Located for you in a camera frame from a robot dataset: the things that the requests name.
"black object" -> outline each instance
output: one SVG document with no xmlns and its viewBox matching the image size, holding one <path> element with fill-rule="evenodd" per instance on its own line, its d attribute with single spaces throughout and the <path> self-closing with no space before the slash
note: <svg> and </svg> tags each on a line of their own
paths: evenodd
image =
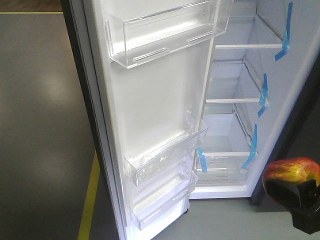
<svg viewBox="0 0 320 240">
<path fill-rule="evenodd" d="M 293 226 L 307 234 L 320 231 L 320 186 L 314 179 L 301 184 L 267 180 L 267 193 L 292 215 Z"/>
</svg>

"refrigerator crisper drawer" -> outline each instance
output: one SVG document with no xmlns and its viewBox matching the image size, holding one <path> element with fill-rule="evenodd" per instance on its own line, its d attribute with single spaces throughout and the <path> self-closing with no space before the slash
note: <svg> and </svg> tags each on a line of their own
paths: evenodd
<svg viewBox="0 0 320 240">
<path fill-rule="evenodd" d="M 203 0 L 172 9 L 121 19 L 104 13 L 112 60 L 129 69 L 226 30 L 232 0 Z"/>
<path fill-rule="evenodd" d="M 261 95 L 258 84 L 244 63 L 214 64 L 206 103 L 258 103 Z"/>
<path fill-rule="evenodd" d="M 197 187 L 245 185 L 250 167 L 243 169 L 246 156 L 210 156 L 206 155 L 207 172 L 202 171 L 200 161 L 196 166 Z"/>
<path fill-rule="evenodd" d="M 172 167 L 184 156 L 192 153 L 203 143 L 207 125 L 194 113 L 188 112 L 184 128 L 163 145 L 145 155 L 124 156 L 127 171 L 136 186 L 147 182 L 156 174 Z"/>
<path fill-rule="evenodd" d="M 177 174 L 152 194 L 138 201 L 131 208 L 131 218 L 135 225 L 144 229 L 164 212 L 169 210 L 180 200 L 187 197 L 196 187 L 198 177 L 191 174 Z"/>
</svg>

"gray floor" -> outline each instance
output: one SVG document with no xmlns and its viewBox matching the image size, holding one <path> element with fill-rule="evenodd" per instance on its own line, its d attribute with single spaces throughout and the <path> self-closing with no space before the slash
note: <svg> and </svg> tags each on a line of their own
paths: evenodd
<svg viewBox="0 0 320 240">
<path fill-rule="evenodd" d="M 95 149 L 63 15 L 0 22 L 0 239 L 77 239 Z"/>
<path fill-rule="evenodd" d="M 288 212 L 259 212 L 246 198 L 192 201 L 191 209 L 153 240 L 319 240 L 292 227 Z"/>
</svg>

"door shelf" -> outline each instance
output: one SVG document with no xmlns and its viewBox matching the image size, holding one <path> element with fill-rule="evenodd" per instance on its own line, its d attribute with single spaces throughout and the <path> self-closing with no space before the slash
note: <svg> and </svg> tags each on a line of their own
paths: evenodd
<svg viewBox="0 0 320 240">
<path fill-rule="evenodd" d="M 124 156 L 127 170 L 133 183 L 138 187 L 154 175 L 168 169 L 184 156 L 192 153 L 203 143 L 207 125 L 194 113 L 186 115 L 183 130 L 164 144 L 147 151 L 146 154 Z"/>
<path fill-rule="evenodd" d="M 197 160 L 197 187 L 245 185 L 250 167 L 243 169 L 247 156 L 210 156 L 206 155 L 207 172 L 202 172 L 200 160 Z"/>
<path fill-rule="evenodd" d="M 206 104 L 258 103 L 261 90 L 244 63 L 215 63 Z"/>
<path fill-rule="evenodd" d="M 225 34 L 217 36 L 215 60 L 242 59 L 247 49 L 281 49 L 282 40 L 258 16 L 230 16 Z"/>
<path fill-rule="evenodd" d="M 137 202 L 131 208 L 131 218 L 135 225 L 142 230 L 151 224 L 164 212 L 187 197 L 195 189 L 197 180 L 198 177 L 193 172 L 187 178 L 185 175 L 176 175 L 157 191 Z"/>
<path fill-rule="evenodd" d="M 232 0 L 202 0 L 132 19 L 104 13 L 109 56 L 130 69 L 226 30 Z"/>
<path fill-rule="evenodd" d="M 203 152 L 210 156 L 250 155 L 253 131 L 250 122 L 244 122 L 239 115 L 206 114 L 203 119 L 210 126 L 202 144 Z"/>
</svg>

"glass shelf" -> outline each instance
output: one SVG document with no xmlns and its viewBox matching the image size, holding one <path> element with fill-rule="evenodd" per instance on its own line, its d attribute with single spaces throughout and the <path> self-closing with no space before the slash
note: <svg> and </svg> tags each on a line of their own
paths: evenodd
<svg viewBox="0 0 320 240">
<path fill-rule="evenodd" d="M 261 90 L 244 63 L 215 63 L 206 104 L 258 103 Z"/>
<path fill-rule="evenodd" d="M 143 155 L 124 156 L 126 169 L 133 183 L 138 187 L 155 174 L 170 168 L 187 154 L 196 150 L 205 139 L 207 125 L 194 113 L 188 112 L 183 130 L 168 139 L 167 142 L 151 149 Z"/>
<path fill-rule="evenodd" d="M 193 172 L 189 175 L 178 174 L 134 204 L 131 208 L 131 218 L 136 226 L 140 230 L 144 229 L 188 196 L 195 189 L 197 180 L 198 177 Z"/>
<path fill-rule="evenodd" d="M 230 16 L 225 34 L 214 39 L 215 60 L 242 59 L 247 49 L 282 49 L 282 40 L 258 16 Z"/>
<path fill-rule="evenodd" d="M 226 31 L 232 0 L 202 0 L 133 19 L 104 13 L 109 55 L 130 69 Z"/>
<path fill-rule="evenodd" d="M 207 172 L 202 172 L 200 160 L 197 160 L 197 187 L 245 185 L 251 168 L 242 169 L 247 156 L 210 156 L 206 155 Z"/>
</svg>

